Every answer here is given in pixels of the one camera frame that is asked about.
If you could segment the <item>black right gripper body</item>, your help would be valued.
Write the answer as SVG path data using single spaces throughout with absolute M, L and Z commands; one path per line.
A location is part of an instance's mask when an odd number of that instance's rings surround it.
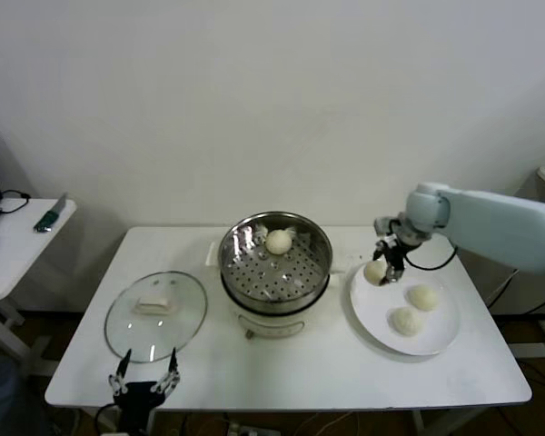
M 382 250 L 388 263 L 388 271 L 390 273 L 403 273 L 405 270 L 404 246 L 400 245 L 396 240 L 383 241 Z

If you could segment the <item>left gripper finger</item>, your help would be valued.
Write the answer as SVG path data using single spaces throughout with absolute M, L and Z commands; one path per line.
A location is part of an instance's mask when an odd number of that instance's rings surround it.
M 171 394 L 181 380 L 179 373 L 176 349 L 172 349 L 168 371 L 167 373 L 157 381 L 151 388 L 151 392 L 157 394 Z
M 126 355 L 119 361 L 117 369 L 114 374 L 110 374 L 108 377 L 109 384 L 112 388 L 113 394 L 126 394 L 128 388 L 124 381 L 127 367 L 131 359 L 131 350 L 128 350 Z

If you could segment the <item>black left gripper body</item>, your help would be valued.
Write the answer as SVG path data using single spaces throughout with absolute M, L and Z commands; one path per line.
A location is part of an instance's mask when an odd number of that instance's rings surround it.
M 127 392 L 119 391 L 114 404 L 120 409 L 120 423 L 147 423 L 151 412 L 165 401 L 165 393 L 152 391 L 154 381 L 137 381 L 126 384 Z

